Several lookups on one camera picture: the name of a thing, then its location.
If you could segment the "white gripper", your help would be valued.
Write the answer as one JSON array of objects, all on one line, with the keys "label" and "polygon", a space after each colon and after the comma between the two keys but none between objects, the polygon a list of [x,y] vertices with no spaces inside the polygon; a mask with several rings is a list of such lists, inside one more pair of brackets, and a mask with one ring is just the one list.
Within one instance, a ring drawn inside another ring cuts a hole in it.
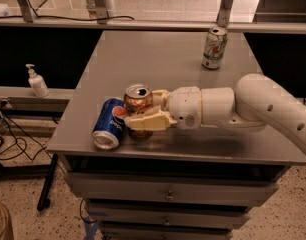
[{"label": "white gripper", "polygon": [[198,87],[180,87],[173,92],[153,90],[153,105],[168,112],[127,116],[124,122],[135,131],[164,131],[176,124],[179,129],[196,129],[201,125],[201,90]]}]

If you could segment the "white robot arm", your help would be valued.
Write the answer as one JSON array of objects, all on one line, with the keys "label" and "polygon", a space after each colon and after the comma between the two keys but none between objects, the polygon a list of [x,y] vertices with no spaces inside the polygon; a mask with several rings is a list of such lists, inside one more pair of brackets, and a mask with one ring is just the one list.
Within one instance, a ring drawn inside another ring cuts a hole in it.
[{"label": "white robot arm", "polygon": [[234,88],[155,90],[153,106],[127,116],[125,123],[132,130],[147,131],[208,125],[244,130],[269,125],[306,155],[306,106],[261,74],[243,76]]}]

